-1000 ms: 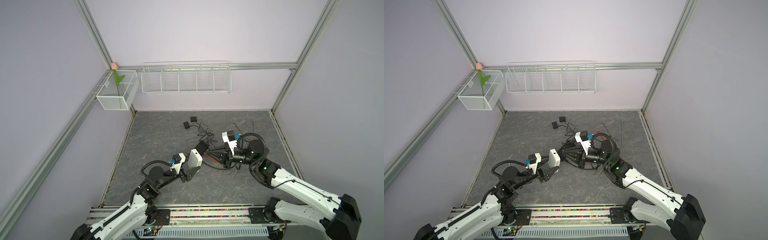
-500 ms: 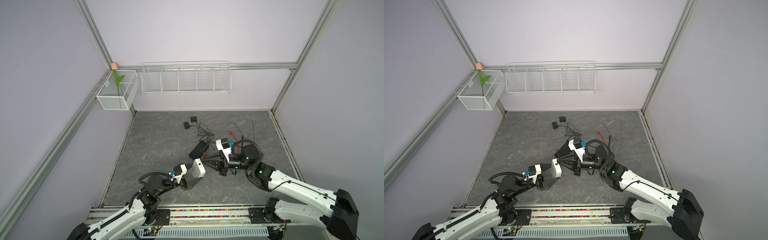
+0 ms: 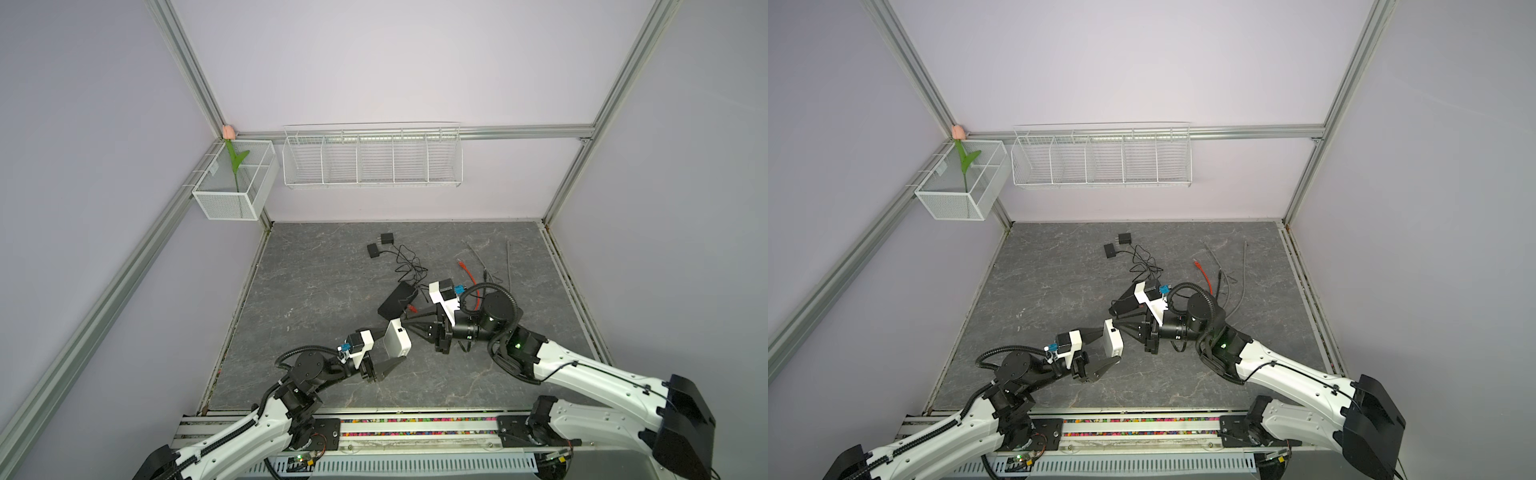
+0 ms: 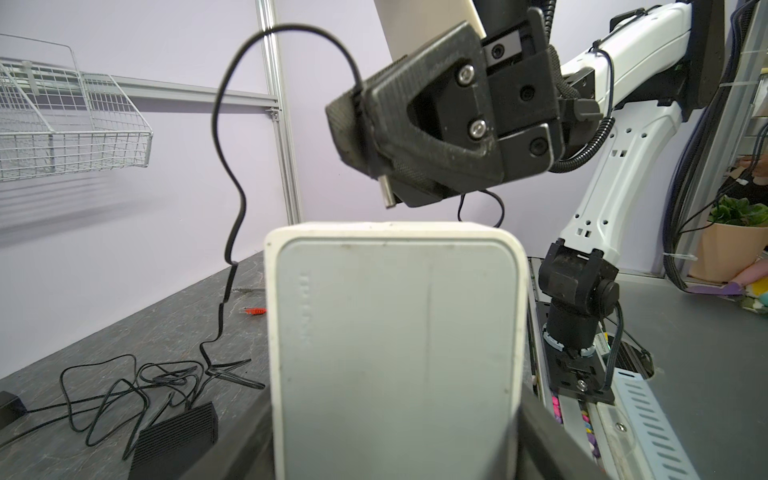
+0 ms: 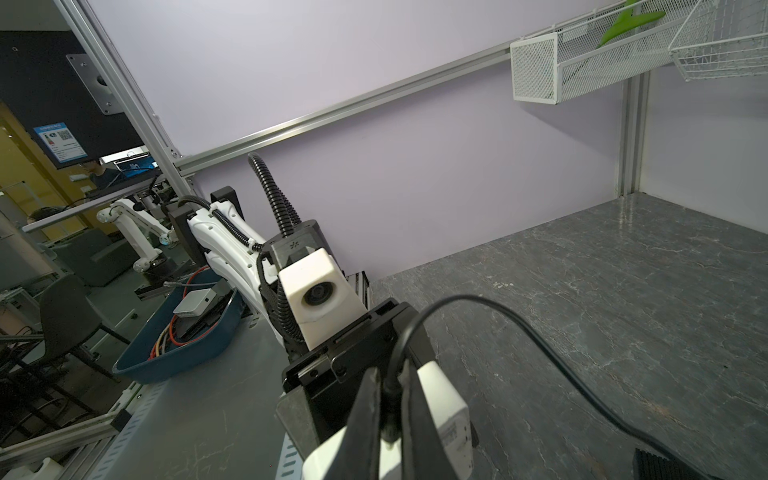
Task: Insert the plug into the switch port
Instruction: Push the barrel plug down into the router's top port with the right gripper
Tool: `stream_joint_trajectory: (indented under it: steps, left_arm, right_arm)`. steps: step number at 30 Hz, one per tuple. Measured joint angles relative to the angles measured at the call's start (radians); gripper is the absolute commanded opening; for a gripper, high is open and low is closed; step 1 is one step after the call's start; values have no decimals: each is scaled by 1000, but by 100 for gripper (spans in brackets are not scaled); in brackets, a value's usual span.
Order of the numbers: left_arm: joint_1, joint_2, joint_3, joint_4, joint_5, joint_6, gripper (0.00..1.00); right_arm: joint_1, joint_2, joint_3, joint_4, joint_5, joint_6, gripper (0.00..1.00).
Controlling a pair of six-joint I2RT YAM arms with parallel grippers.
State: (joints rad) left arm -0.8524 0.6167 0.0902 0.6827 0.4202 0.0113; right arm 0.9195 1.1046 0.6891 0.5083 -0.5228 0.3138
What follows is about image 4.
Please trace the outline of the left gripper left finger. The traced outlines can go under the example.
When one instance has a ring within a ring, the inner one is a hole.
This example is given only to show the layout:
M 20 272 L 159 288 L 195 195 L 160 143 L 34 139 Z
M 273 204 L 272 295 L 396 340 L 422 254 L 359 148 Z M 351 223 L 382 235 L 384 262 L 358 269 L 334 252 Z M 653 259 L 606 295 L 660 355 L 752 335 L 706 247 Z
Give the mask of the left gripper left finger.
M 236 425 L 182 479 L 272 479 L 271 390 L 264 389 Z

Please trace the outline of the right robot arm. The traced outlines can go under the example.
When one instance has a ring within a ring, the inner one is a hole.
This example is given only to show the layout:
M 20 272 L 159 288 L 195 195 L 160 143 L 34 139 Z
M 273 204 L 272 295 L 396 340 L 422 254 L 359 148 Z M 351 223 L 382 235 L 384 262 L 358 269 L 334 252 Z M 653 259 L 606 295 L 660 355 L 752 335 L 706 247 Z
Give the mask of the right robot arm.
M 725 47 L 720 1 L 672 1 L 612 18 L 561 63 L 551 1 L 380 1 L 392 63 L 326 108 L 342 161 L 387 206 L 421 207 L 544 172 L 595 175 L 541 263 L 549 386 L 613 403 L 617 263 L 632 205 L 669 140 L 709 105 Z

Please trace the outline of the black ribbed network switch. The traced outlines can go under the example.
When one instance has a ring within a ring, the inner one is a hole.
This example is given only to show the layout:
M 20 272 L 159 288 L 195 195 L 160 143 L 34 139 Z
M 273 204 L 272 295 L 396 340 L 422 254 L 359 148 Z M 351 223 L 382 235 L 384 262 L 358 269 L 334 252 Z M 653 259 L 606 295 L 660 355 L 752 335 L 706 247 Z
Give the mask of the black ribbed network switch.
M 128 478 L 180 479 L 218 440 L 219 418 L 212 402 L 143 430 Z

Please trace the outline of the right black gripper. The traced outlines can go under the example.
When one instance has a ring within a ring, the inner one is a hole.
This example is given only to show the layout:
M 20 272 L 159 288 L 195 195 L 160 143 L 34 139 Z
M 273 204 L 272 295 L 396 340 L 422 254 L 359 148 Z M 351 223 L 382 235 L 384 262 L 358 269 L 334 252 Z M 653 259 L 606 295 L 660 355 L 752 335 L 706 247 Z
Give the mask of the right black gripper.
M 538 175 L 563 154 L 559 63 L 542 10 L 476 12 L 482 34 L 462 22 L 325 108 L 342 162 L 386 175 L 397 203 Z

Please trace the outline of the white network switch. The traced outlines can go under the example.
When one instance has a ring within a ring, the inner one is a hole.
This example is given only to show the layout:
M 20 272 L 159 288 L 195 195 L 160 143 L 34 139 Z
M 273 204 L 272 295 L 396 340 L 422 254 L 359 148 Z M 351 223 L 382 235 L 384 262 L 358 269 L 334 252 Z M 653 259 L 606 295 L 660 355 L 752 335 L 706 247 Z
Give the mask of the white network switch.
M 458 222 L 312 222 L 265 240 L 279 479 L 511 479 L 528 261 Z

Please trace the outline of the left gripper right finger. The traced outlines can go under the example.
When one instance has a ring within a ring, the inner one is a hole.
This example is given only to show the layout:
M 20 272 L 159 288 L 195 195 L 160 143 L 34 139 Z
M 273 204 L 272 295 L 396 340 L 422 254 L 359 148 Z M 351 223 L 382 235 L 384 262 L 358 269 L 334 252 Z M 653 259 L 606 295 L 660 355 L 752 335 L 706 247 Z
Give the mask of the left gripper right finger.
M 517 432 L 518 479 L 609 479 L 526 386 L 521 393 Z

